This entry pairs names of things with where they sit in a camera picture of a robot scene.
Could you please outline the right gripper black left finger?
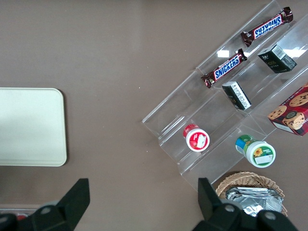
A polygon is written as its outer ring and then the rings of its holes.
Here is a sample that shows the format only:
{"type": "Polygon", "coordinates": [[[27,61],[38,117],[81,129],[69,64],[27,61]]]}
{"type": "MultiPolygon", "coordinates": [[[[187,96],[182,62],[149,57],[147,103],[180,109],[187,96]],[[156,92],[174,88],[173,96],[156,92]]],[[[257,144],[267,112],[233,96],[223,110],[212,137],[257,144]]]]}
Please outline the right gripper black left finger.
{"type": "Polygon", "coordinates": [[[19,231],[73,231],[90,204],[89,179],[79,179],[56,205],[18,222],[19,231]]]}

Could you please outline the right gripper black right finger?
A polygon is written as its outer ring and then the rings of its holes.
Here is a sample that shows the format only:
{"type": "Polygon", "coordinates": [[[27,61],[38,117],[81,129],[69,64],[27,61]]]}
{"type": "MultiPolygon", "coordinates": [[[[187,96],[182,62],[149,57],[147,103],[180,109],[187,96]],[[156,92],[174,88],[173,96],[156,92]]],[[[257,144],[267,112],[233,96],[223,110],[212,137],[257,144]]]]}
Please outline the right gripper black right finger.
{"type": "Polygon", "coordinates": [[[207,178],[198,179],[198,204],[204,219],[195,231],[254,231],[255,218],[237,206],[222,203],[207,178]]]}

